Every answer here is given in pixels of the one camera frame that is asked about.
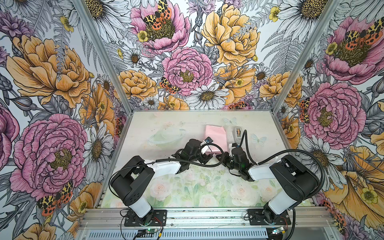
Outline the purple wrapping paper sheet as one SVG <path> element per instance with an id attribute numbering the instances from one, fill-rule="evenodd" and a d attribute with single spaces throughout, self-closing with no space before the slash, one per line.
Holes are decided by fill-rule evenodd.
<path id="1" fill-rule="evenodd" d="M 221 147 L 224 152 L 228 151 L 227 133 L 224 127 L 206 125 L 204 139 L 211 138 L 213 144 Z"/>

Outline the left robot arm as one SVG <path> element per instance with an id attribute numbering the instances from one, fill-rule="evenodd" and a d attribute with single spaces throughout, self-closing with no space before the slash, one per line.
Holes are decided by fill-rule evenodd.
<path id="1" fill-rule="evenodd" d="M 142 221 L 153 216 L 153 207 L 144 197 L 152 179 L 166 175 L 177 175 L 187 171 L 191 165 L 215 168 L 224 162 L 229 153 L 215 144 L 211 138 L 204 141 L 190 139 L 184 148 L 171 157 L 144 160 L 132 157 L 109 180 L 109 189 L 136 217 Z"/>

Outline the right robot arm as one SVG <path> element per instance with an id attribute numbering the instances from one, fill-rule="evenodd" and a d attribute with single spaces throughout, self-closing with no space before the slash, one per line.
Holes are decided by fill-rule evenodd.
<path id="1" fill-rule="evenodd" d="M 320 175 L 317 176 L 290 153 L 300 153 L 312 159 L 318 165 Z M 259 218 L 271 224 L 293 210 L 304 200 L 316 195 L 326 180 L 326 170 L 320 161 L 304 150 L 288 149 L 280 151 L 258 164 L 250 164 L 247 153 L 241 147 L 235 147 L 231 153 L 217 155 L 217 159 L 227 169 L 238 171 L 237 176 L 247 182 L 263 179 L 276 179 L 282 191 L 269 200 L 263 207 Z"/>

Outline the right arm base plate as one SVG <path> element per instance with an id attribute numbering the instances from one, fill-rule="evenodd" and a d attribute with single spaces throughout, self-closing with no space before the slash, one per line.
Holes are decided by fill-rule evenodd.
<path id="1" fill-rule="evenodd" d="M 291 224 L 291 219 L 288 211 L 284 211 L 280 215 L 265 209 L 247 209 L 243 216 L 245 221 L 248 221 L 251 226 L 288 226 Z"/>

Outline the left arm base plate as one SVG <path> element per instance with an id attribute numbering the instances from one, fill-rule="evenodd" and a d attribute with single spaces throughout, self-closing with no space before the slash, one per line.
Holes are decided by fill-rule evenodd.
<path id="1" fill-rule="evenodd" d="M 131 209 L 124 215 L 125 227 L 164 227 L 167 221 L 167 210 L 154 209 L 144 217 L 139 216 Z"/>

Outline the aluminium front rail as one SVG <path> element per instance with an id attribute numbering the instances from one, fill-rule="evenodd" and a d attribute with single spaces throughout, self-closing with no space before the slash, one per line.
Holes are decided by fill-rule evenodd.
<path id="1" fill-rule="evenodd" d="M 340 240 L 324 207 L 297 207 L 273 225 L 256 217 L 258 208 L 156 209 L 140 226 L 127 209 L 89 210 L 77 240 Z"/>

